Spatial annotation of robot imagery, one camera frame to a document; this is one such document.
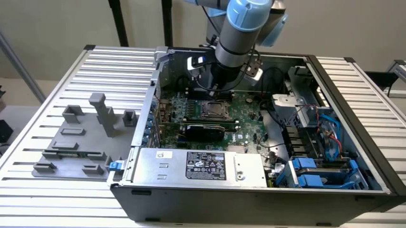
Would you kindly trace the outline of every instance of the blue latch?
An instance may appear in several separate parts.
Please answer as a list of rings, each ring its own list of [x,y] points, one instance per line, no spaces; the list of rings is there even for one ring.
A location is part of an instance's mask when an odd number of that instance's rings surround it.
[[[294,169],[316,168],[315,160],[312,158],[295,158],[292,161]]]
[[[356,164],[355,160],[350,160],[350,167],[351,167],[351,170],[350,170],[350,173],[346,176],[344,181],[348,181],[348,179],[354,175],[354,173],[358,172],[358,164]]]
[[[318,189],[352,189],[355,183],[350,181],[343,185],[323,185],[322,178],[318,175],[302,175],[298,177],[299,185],[302,188]]]
[[[108,166],[108,170],[109,171],[120,171],[121,170],[121,166],[123,166],[123,163],[121,162],[111,162],[109,163],[109,166]]]

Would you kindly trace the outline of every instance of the slotted aluminum surface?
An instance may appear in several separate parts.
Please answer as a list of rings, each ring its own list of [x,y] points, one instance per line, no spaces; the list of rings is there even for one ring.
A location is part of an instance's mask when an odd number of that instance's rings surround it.
[[[36,178],[31,175],[32,164],[39,161],[41,150],[47,148],[63,123],[65,105],[79,104],[84,112],[95,112],[87,99],[97,91],[105,92],[107,105],[115,108],[115,112],[120,113],[127,108],[140,110],[143,88],[155,69],[153,52],[153,49],[96,47],[80,54],[7,154],[0,158],[0,226],[179,226],[135,223],[129,220],[104,182]],[[366,213],[342,227],[401,228],[406,224],[405,215],[406,205],[402,205],[386,213]],[[184,224],[183,227],[252,226]]]
[[[399,112],[355,63],[348,63],[343,58],[332,60],[318,57],[318,60],[406,184],[405,114]]]

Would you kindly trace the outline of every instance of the metal pole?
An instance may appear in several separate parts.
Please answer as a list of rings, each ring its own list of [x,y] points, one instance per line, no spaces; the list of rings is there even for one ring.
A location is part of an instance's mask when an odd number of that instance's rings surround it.
[[[36,96],[39,102],[44,103],[44,101],[45,101],[44,93],[41,91],[36,81],[32,79],[28,71],[25,70],[25,67],[24,67],[21,61],[19,60],[19,57],[15,54],[12,47],[9,46],[9,44],[7,42],[7,39],[5,39],[1,31],[0,31],[0,47],[1,47],[1,50],[3,50],[8,60],[11,61],[12,65],[13,65],[13,68],[17,70],[33,95]]]
[[[174,46],[172,38],[172,0],[162,0],[163,6],[163,21],[164,21],[164,45],[167,47]]]
[[[113,13],[115,29],[116,29],[116,33],[119,35],[120,46],[128,47],[129,45],[128,45],[128,39],[127,39],[127,33],[125,33],[120,0],[108,0],[108,5],[109,5],[109,8],[112,9],[112,13]]]

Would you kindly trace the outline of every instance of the white wall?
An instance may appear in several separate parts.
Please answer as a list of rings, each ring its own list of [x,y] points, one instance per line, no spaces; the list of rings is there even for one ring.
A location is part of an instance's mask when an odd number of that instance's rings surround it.
[[[0,0],[0,29],[39,79],[59,80],[85,44],[119,45],[107,0]],[[0,77],[20,77],[1,51]]]
[[[405,0],[286,0],[288,23],[262,51],[352,57],[365,70],[406,59]],[[121,0],[129,45],[164,44],[160,0]],[[200,7],[174,0],[174,45],[204,42]],[[85,44],[119,45],[107,0],[0,0],[0,29],[35,78],[60,79]],[[19,77],[0,54],[0,77]]]
[[[127,0],[135,44],[163,45],[160,0]],[[268,52],[352,57],[365,70],[386,70],[406,59],[405,0],[284,0],[288,22]],[[174,45],[204,42],[206,16],[200,7],[174,0]]]

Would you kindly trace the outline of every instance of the power supply label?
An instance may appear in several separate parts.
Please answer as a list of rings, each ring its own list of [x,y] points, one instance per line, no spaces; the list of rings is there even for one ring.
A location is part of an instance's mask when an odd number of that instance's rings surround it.
[[[224,181],[227,179],[224,154],[188,152],[186,177],[187,179]]]

